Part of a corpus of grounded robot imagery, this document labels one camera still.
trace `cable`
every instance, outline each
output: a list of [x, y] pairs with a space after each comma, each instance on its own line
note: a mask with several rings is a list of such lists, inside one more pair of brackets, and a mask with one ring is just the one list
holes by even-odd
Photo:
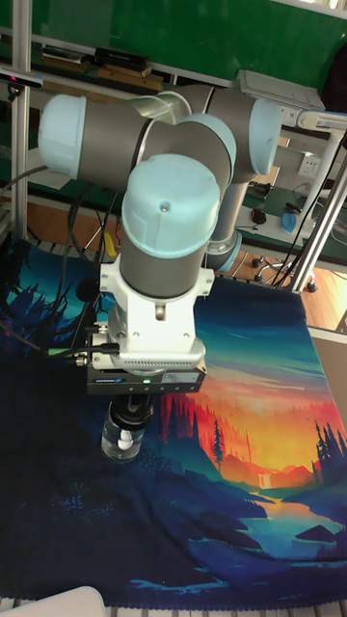
[[118, 354], [120, 346], [117, 343], [102, 343], [101, 345], [92, 345], [90, 347], [78, 347], [77, 349], [65, 349], [57, 354], [48, 351], [49, 358], [65, 358], [74, 354], [82, 354], [83, 352], [97, 352], [99, 354]]
[[332, 274], [334, 274], [336, 277], [339, 277], [340, 279], [342, 279], [343, 281], [347, 281], [346, 277], [342, 277], [341, 274], [338, 274], [338, 272], [334, 272], [334, 270], [332, 270]]
[[343, 242], [343, 240], [339, 240], [338, 238], [336, 238], [336, 237], [334, 236], [334, 229], [332, 229], [332, 231], [331, 231], [331, 235], [332, 235], [332, 239], [333, 239], [335, 242], [338, 242], [338, 244], [343, 244], [343, 246], [347, 247], [347, 242]]
[[294, 249], [294, 247], [295, 247], [296, 241], [297, 241], [297, 239], [298, 239], [298, 237], [299, 237], [299, 235], [300, 235], [300, 232], [301, 232], [301, 230], [302, 230], [302, 228], [303, 228], [303, 226], [304, 226], [304, 224], [305, 224], [305, 222], [306, 222], [307, 216], [308, 216], [308, 214], [311, 212], [311, 210], [313, 209], [313, 207], [315, 206], [316, 201], [318, 200], [319, 195], [320, 195], [320, 192], [321, 192], [321, 190], [322, 190], [322, 187], [325, 185], [325, 183], [326, 183], [326, 181], [327, 181], [327, 179], [328, 179], [328, 177], [329, 177], [329, 174], [330, 174], [330, 172], [331, 172], [331, 170], [332, 170], [332, 168], [333, 168], [333, 164], [334, 164], [334, 162], [335, 162], [335, 160], [336, 160], [336, 157], [337, 157], [337, 155], [338, 155], [338, 153], [339, 153], [339, 150], [340, 150], [340, 148], [337, 148], [337, 149], [336, 149], [336, 152], [335, 152], [335, 154], [334, 154], [334, 157], [333, 157], [333, 160], [332, 160], [332, 162], [331, 162], [331, 164], [330, 164], [330, 167], [329, 167], [329, 169], [328, 169], [328, 171], [327, 171], [327, 173], [326, 173], [326, 176], [325, 176], [325, 178], [324, 178], [324, 180], [323, 180], [323, 182], [322, 182], [321, 186], [319, 187], [319, 189], [318, 189], [318, 191], [317, 191], [317, 193], [316, 193], [316, 195], [315, 195], [314, 199], [312, 200], [312, 204], [310, 205], [310, 207], [309, 207], [308, 211], [306, 212], [306, 214], [305, 214], [305, 216], [304, 216], [304, 218], [303, 218], [303, 220], [302, 220], [302, 222], [301, 222], [301, 224], [300, 224], [300, 226], [299, 226], [299, 229], [298, 229], [298, 231], [297, 231], [297, 233], [296, 233], [296, 236], [295, 236], [295, 238], [294, 238], [294, 240], [293, 240], [293, 243], [292, 243], [292, 245], [291, 245], [291, 247], [290, 247], [290, 249], [289, 249], [289, 251], [288, 251], [288, 253], [287, 253], [286, 257], [285, 257], [285, 259], [284, 259], [284, 262], [283, 262], [283, 264], [282, 264], [281, 268], [279, 269], [279, 271], [277, 272], [277, 274], [276, 274], [276, 276], [275, 276], [275, 278], [274, 278], [274, 282], [272, 283], [273, 287], [279, 287], [279, 286], [283, 283], [284, 279], [286, 279], [286, 277], [287, 277], [288, 275], [290, 275], [290, 273], [293, 271], [293, 269], [294, 269], [295, 265], [298, 263], [298, 261], [299, 261], [299, 259], [300, 259], [301, 255], [303, 254], [303, 251], [304, 251], [304, 247], [305, 247], [305, 245], [302, 247], [302, 249], [299, 251], [298, 255], [295, 257], [295, 259], [294, 259], [294, 261], [293, 261], [293, 263], [292, 263], [291, 267], [290, 267], [290, 268], [289, 268], [289, 270], [286, 272], [285, 276], [283, 276], [283, 277], [282, 277], [279, 281], [277, 281], [278, 276], [279, 276], [279, 275], [280, 275], [280, 273], [282, 272], [282, 270], [283, 270], [284, 266], [286, 265], [286, 263], [287, 263], [288, 259], [290, 258], [291, 254], [292, 254], [292, 251], [293, 251], [293, 249]]
[[67, 272], [67, 255], [68, 255], [68, 251], [70, 248], [70, 244], [71, 244], [71, 237], [73, 234], [73, 226], [75, 224], [76, 221], [76, 217], [77, 217], [77, 213], [78, 213], [78, 209], [82, 203], [82, 200], [85, 196], [85, 194], [87, 193], [87, 191], [89, 190], [89, 183], [87, 183], [84, 188], [82, 189], [82, 191], [79, 193], [79, 195], [76, 197], [75, 201], [71, 204], [69, 212], [67, 214], [67, 228], [68, 228], [68, 235], [67, 235], [67, 242], [65, 245], [65, 250], [64, 250], [64, 255], [63, 255], [63, 263], [62, 263], [62, 271], [61, 271], [61, 277], [60, 277], [60, 281], [59, 281], [59, 285], [58, 285], [58, 290], [57, 290], [57, 295], [55, 297], [55, 301], [54, 301], [54, 305], [53, 305], [53, 310], [52, 310], [52, 314], [51, 314], [51, 318], [49, 320], [49, 324], [47, 326], [46, 329], [46, 333], [45, 333], [45, 337], [48, 336], [49, 330], [54, 322], [54, 318], [57, 314], [57, 310], [58, 310], [58, 306], [61, 302], [61, 298], [62, 298], [62, 290], [63, 290], [63, 285], [64, 285], [64, 280], [65, 280], [65, 276], [66, 276], [66, 272]]
[[120, 245], [120, 237], [119, 237], [119, 231], [120, 231], [120, 215], [117, 215], [117, 224], [116, 224], [116, 231], [115, 231], [115, 235], [116, 238], [118, 239], [118, 246]]
[[240, 263], [238, 264], [236, 270], [232, 273], [232, 277], [235, 276], [235, 274], [240, 270], [241, 266], [243, 266], [243, 264], [245, 263], [246, 257], [247, 257], [248, 253], [245, 252], [244, 256], [242, 257]]
[[44, 355], [47, 355], [47, 352], [45, 352], [44, 349], [42, 349], [38, 345], [35, 345], [35, 343], [32, 343], [27, 338], [24, 338], [24, 336], [18, 335], [17, 332], [12, 330], [12, 328], [9, 328], [9, 326], [7, 326], [3, 321], [0, 321], [0, 328], [5, 330], [5, 332], [8, 332], [9, 335], [14, 336], [14, 338], [19, 340], [23, 345], [26, 345], [27, 347], [31, 347], [32, 349], [35, 349], [35, 351], [40, 351]]
[[101, 345], [92, 345], [90, 347], [79, 347], [78, 349], [65, 349], [64, 351], [60, 351], [57, 354], [55, 354], [55, 353], [52, 353], [52, 350], [46, 351], [45, 349], [42, 349], [42, 347], [39, 347], [38, 345], [35, 345], [35, 343], [32, 343], [27, 338], [24, 338], [23, 336], [18, 335], [17, 332], [12, 330], [12, 328], [9, 328], [9, 326], [7, 326], [1, 320], [0, 320], [0, 328], [5, 330], [5, 332], [9, 333], [9, 335], [19, 340], [19, 342], [21, 342], [23, 345], [27, 347], [31, 347], [32, 349], [35, 349], [35, 351], [40, 351], [47, 358], [65, 358], [66, 356], [71, 356], [74, 354], [81, 354], [82, 352], [93, 352], [93, 353], [98, 352], [100, 354], [117, 354], [120, 351], [120, 346], [117, 343], [102, 343]]
[[19, 182], [19, 180], [22, 180], [24, 177], [27, 177], [28, 175], [31, 175], [31, 174], [37, 174], [38, 172], [44, 172], [44, 170], [47, 170], [47, 169], [48, 169], [48, 167], [46, 165], [40, 165], [39, 167], [34, 167], [32, 170], [28, 170], [27, 172], [24, 172], [23, 174], [17, 175], [16, 177], [13, 178], [13, 180], [11, 180], [11, 182], [6, 184], [6, 186], [4, 186], [3, 189], [1, 189], [1, 191], [0, 191], [0, 198], [2, 198], [4, 193], [6, 193], [6, 191], [11, 189], [11, 187], [14, 184]]
[[34, 240], [38, 240], [38, 242], [41, 242], [41, 239], [33, 232], [32, 229], [30, 229], [29, 225], [27, 226], [27, 228], [28, 228], [30, 235], [33, 236]]
[[97, 269], [100, 267], [100, 264], [103, 260], [103, 257], [105, 255], [105, 250], [106, 250], [106, 244], [105, 244], [105, 231], [106, 231], [106, 226], [107, 226], [107, 222], [109, 219], [109, 216], [112, 212], [113, 206], [115, 205], [116, 202], [116, 198], [118, 195], [118, 191], [116, 191], [116, 193], [113, 195], [112, 199], [111, 199], [111, 203], [108, 207], [108, 210], [104, 216], [104, 220], [101, 222], [101, 218], [98, 214], [98, 212], [96, 212], [96, 215], [100, 221], [101, 224], [101, 236], [100, 236], [100, 242], [99, 242], [99, 246], [95, 255], [95, 261], [94, 261], [94, 271], [97, 272]]

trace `blue object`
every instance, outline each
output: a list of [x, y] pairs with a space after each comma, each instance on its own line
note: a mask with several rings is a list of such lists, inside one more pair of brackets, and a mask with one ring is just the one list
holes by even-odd
[[230, 253], [229, 257], [227, 258], [226, 263], [222, 266], [222, 268], [218, 268], [218, 272], [227, 272], [227, 270], [231, 268], [240, 250], [241, 242], [242, 242], [242, 234], [240, 233], [240, 231], [237, 231], [237, 238], [236, 238], [235, 246], [232, 249], [232, 252]]
[[148, 255], [184, 257], [208, 241], [219, 204], [219, 186], [205, 165], [180, 154], [158, 154], [130, 174], [122, 207], [124, 229]]
[[232, 181], [236, 159], [236, 142], [229, 127], [222, 120], [216, 118], [216, 116], [210, 116], [209, 114], [192, 114], [192, 116], [186, 116], [186, 118], [183, 118], [183, 120], [178, 122], [178, 124], [183, 124], [184, 122], [197, 122], [198, 124], [207, 126], [214, 133], [216, 133], [216, 135], [218, 135], [220, 140], [224, 143], [231, 165], [229, 185]]
[[86, 116], [84, 96], [54, 96], [44, 108], [39, 130], [39, 151], [47, 167], [76, 179]]
[[279, 142], [282, 111], [279, 105], [259, 98], [250, 119], [250, 158], [254, 173], [270, 173]]
[[284, 231], [291, 233], [297, 223], [297, 217], [294, 212], [284, 212], [280, 217], [280, 226]]

